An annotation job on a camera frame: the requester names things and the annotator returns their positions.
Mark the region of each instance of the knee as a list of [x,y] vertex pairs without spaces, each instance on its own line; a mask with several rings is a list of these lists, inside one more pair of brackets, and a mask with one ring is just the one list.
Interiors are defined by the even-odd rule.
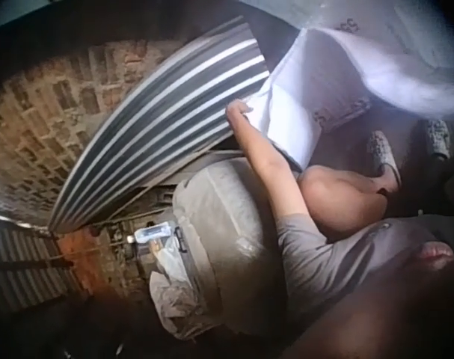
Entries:
[[328,195],[328,171],[330,168],[315,165],[300,176],[298,185],[305,201],[317,203]]
[[323,180],[328,176],[330,168],[320,165],[314,165],[307,168],[298,178],[298,184],[301,188],[307,188],[319,180]]

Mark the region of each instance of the clutter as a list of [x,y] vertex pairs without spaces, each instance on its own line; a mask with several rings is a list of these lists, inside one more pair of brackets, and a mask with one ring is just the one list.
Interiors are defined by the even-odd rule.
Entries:
[[188,279],[174,226],[174,223],[163,222],[143,228],[135,232],[135,238],[150,246],[161,272],[154,271],[150,275],[150,296],[162,325],[177,339],[190,340],[217,323],[204,314]]

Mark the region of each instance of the bare leg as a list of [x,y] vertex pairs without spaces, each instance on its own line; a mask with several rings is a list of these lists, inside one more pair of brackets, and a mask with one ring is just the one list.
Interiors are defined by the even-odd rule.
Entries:
[[387,198],[378,191],[398,190],[389,166],[383,167],[383,175],[376,178],[312,166],[298,184],[313,220],[332,240],[343,239],[379,221],[386,211]]

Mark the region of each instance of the foot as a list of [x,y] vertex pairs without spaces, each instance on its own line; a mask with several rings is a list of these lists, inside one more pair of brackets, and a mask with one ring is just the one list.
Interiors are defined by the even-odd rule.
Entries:
[[450,131],[443,120],[426,121],[426,146],[430,156],[450,157]]
[[377,182],[386,191],[393,193],[401,186],[401,177],[391,151],[390,143],[382,131],[374,131],[368,140],[368,153],[372,155]]

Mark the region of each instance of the gray shirt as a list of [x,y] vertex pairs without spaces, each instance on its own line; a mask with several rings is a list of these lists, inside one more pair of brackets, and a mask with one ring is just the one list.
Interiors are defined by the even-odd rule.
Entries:
[[387,219],[334,244],[327,244],[306,215],[281,218],[277,231],[289,315],[300,325],[317,319],[407,248],[442,241],[454,250],[454,217],[437,215]]

